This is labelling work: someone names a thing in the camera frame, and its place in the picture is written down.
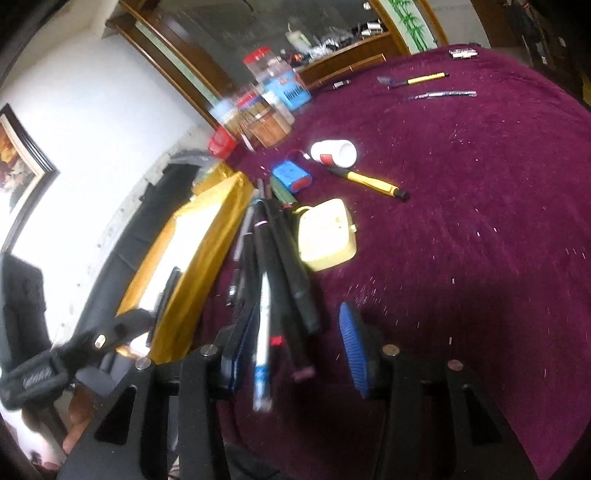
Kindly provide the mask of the white blue pen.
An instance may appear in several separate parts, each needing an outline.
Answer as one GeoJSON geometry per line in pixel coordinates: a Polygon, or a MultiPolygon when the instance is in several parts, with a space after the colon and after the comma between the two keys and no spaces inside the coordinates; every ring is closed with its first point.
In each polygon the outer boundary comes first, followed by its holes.
{"type": "Polygon", "coordinates": [[[271,291],[267,273],[263,273],[260,284],[259,332],[256,336],[256,357],[253,374],[253,410],[269,412],[273,407],[270,395],[270,325],[271,291]]]}

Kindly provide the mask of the yellow black utility knife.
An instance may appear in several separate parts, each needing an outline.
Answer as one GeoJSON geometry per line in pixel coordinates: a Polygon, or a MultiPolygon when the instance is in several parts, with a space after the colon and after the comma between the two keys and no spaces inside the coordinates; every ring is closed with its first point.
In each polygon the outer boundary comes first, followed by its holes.
{"type": "Polygon", "coordinates": [[[328,170],[332,174],[338,175],[339,177],[345,178],[353,183],[363,185],[367,188],[388,195],[391,198],[396,198],[403,202],[408,201],[410,198],[410,195],[406,190],[403,190],[401,187],[391,184],[387,181],[369,177],[358,172],[339,167],[329,167],[328,170]]]}

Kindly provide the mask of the blue battery pack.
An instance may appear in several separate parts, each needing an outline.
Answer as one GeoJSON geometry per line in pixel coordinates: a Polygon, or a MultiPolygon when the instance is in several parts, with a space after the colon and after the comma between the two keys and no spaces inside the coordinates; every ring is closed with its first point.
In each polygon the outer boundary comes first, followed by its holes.
{"type": "Polygon", "coordinates": [[[311,186],[311,174],[290,160],[274,166],[271,173],[290,193],[297,193],[311,186]]]}

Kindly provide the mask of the green cylindrical battery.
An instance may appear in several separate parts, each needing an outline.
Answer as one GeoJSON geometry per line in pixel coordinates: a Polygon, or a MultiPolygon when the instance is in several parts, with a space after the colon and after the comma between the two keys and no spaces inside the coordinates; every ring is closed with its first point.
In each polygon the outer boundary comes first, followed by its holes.
{"type": "Polygon", "coordinates": [[[297,199],[294,197],[294,194],[291,193],[290,190],[281,183],[280,179],[276,178],[276,176],[270,177],[270,190],[283,206],[291,208],[297,204],[297,199]]]}

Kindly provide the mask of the black sofa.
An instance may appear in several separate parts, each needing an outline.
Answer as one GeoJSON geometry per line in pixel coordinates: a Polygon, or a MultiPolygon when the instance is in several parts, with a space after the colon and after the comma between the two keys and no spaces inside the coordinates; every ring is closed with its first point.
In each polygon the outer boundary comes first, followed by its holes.
{"type": "MultiPolygon", "coordinates": [[[[123,296],[171,215],[191,196],[199,167],[168,165],[149,185],[140,206],[111,250],[74,330],[76,335],[115,317],[123,296]]],[[[1,370],[8,373],[50,348],[43,275],[9,253],[1,255],[1,370]]]]}

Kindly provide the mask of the yellow taped white tray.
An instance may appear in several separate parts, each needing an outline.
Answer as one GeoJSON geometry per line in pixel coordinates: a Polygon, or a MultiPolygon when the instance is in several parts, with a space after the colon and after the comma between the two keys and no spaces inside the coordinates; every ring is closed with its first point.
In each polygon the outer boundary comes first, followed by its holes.
{"type": "Polygon", "coordinates": [[[238,233],[253,186],[242,172],[214,173],[168,219],[132,278],[118,312],[150,310],[173,268],[180,278],[157,323],[148,357],[177,361],[190,351],[211,287],[238,233]]]}

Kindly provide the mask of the maroon velvet tablecloth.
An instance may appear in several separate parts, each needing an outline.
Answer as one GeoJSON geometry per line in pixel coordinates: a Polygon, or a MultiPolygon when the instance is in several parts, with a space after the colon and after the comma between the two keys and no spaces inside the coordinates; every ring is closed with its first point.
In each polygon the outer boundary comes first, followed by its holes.
{"type": "Polygon", "coordinates": [[[384,338],[474,371],[550,478],[590,421],[590,114],[535,70],[496,51],[399,58],[315,95],[276,148],[238,151],[252,179],[324,139],[347,139],[360,173],[400,202],[308,164],[301,203],[339,198],[356,224],[352,260],[315,275],[325,330],[318,375],[273,365],[273,410],[252,390],[221,403],[224,439],[295,479],[366,479],[381,412],[353,388],[339,334],[352,302],[384,338]],[[400,88],[388,80],[447,72],[400,88]],[[408,101],[434,91],[478,96],[408,101]]]}

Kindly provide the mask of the framed picture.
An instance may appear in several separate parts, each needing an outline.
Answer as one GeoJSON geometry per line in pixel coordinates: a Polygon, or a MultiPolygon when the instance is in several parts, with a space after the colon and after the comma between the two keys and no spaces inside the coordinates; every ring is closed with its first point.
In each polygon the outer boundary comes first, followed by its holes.
{"type": "Polygon", "coordinates": [[[1,109],[1,252],[10,252],[58,176],[9,104],[1,109]]]}

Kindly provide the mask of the red plastic bag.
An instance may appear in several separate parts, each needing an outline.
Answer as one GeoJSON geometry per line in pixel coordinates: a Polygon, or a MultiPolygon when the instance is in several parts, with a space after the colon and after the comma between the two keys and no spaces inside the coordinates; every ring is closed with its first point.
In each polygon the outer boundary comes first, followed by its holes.
{"type": "Polygon", "coordinates": [[[218,126],[207,144],[207,150],[212,156],[226,160],[235,150],[236,140],[222,126],[218,126]]]}

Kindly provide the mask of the brown label glass jar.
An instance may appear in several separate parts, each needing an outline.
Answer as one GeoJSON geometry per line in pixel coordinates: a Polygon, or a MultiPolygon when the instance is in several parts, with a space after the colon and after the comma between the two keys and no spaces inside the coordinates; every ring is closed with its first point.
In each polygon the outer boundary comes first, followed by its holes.
{"type": "Polygon", "coordinates": [[[273,147],[290,134],[291,127],[286,117],[256,90],[239,96],[236,107],[243,133],[255,138],[264,148],[273,147]]]}

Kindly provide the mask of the yellow black pen far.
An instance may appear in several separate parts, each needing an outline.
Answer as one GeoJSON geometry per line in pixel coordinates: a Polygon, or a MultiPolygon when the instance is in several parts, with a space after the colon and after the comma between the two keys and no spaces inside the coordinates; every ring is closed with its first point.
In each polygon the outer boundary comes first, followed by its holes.
{"type": "Polygon", "coordinates": [[[419,76],[419,77],[410,78],[410,79],[407,79],[404,81],[388,80],[388,82],[386,84],[392,88],[400,88],[400,87],[404,87],[404,86],[411,86],[411,85],[426,83],[426,82],[430,82],[430,81],[434,81],[434,80],[444,79],[448,76],[449,76],[449,73],[447,73],[447,72],[437,72],[437,73],[433,73],[433,74],[429,74],[429,75],[423,75],[423,76],[419,76]]]}

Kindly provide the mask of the silver thin pen far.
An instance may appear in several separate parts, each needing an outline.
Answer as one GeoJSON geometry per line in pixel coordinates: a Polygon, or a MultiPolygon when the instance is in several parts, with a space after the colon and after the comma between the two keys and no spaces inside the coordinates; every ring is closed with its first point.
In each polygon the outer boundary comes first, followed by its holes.
{"type": "Polygon", "coordinates": [[[434,91],[423,94],[414,95],[408,97],[408,101],[424,100],[424,99],[437,99],[437,98],[448,98],[448,97],[471,97],[475,98],[478,96],[478,92],[474,90],[453,90],[453,91],[434,91]]]}

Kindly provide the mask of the red lid plastic jar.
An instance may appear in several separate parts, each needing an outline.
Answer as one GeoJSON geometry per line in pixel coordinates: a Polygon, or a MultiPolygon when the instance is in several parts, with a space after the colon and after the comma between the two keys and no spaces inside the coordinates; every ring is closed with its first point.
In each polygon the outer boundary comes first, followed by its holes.
{"type": "Polygon", "coordinates": [[[311,101],[311,93],[300,75],[269,47],[260,47],[242,59],[263,91],[273,92],[290,111],[311,101]]]}

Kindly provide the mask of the bamboo painted panel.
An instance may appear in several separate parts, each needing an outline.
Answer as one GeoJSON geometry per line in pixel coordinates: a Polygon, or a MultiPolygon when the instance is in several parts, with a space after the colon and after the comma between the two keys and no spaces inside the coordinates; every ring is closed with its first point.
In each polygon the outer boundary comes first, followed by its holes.
{"type": "Polygon", "coordinates": [[[394,24],[412,54],[438,47],[436,38],[414,1],[392,0],[389,5],[393,10],[394,24]]]}

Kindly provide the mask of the wooden cabinet with mirror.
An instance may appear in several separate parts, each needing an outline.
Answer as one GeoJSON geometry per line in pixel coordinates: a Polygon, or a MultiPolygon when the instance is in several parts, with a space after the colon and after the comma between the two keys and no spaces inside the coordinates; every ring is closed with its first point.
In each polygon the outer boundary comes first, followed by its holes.
{"type": "MultiPolygon", "coordinates": [[[[414,1],[439,47],[448,37],[426,1],[414,1]]],[[[389,1],[120,1],[106,27],[134,47],[211,126],[211,108],[254,77],[242,59],[260,47],[297,53],[311,89],[394,57],[413,55],[389,1]]]]}

